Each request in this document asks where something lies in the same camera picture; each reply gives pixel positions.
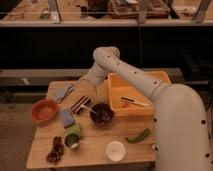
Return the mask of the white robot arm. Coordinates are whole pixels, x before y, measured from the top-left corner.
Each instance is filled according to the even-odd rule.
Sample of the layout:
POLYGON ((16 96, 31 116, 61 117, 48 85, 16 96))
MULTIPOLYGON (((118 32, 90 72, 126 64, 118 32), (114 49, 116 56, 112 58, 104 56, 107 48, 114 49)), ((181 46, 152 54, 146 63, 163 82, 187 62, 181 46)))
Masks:
POLYGON ((213 171, 205 107, 194 89, 123 62, 113 46, 96 48, 93 59, 86 80, 98 85, 114 72, 153 103, 156 171, 213 171))

